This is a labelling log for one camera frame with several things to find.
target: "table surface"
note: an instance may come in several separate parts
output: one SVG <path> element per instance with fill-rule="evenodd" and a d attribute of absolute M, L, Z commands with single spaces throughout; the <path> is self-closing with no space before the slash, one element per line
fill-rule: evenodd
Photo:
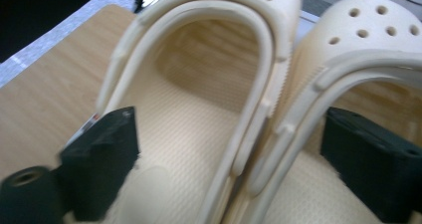
<path fill-rule="evenodd" d="M 104 7 L 0 89 L 0 179 L 59 164 L 60 150 L 94 112 L 108 58 L 134 16 Z"/>

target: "shoe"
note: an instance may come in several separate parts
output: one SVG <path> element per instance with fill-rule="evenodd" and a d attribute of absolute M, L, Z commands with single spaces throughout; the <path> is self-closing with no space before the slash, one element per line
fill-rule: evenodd
<path fill-rule="evenodd" d="M 273 114 L 300 8 L 301 0 L 160 0 L 132 22 L 97 114 L 134 106 L 141 155 L 105 223 L 220 221 Z"/>
<path fill-rule="evenodd" d="M 329 8 L 294 52 L 275 115 L 223 223 L 378 222 L 318 155 L 318 124 L 360 84 L 422 89 L 421 32 L 413 14 L 388 0 L 342 0 Z M 365 96 L 350 98 L 355 106 L 391 99 L 388 86 L 369 87 Z"/>

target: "wooden table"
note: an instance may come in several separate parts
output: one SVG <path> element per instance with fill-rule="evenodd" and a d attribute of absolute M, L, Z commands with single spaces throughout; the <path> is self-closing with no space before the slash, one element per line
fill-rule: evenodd
<path fill-rule="evenodd" d="M 135 17 L 104 7 L 0 90 L 0 180 L 58 153 L 93 114 L 120 36 Z"/>

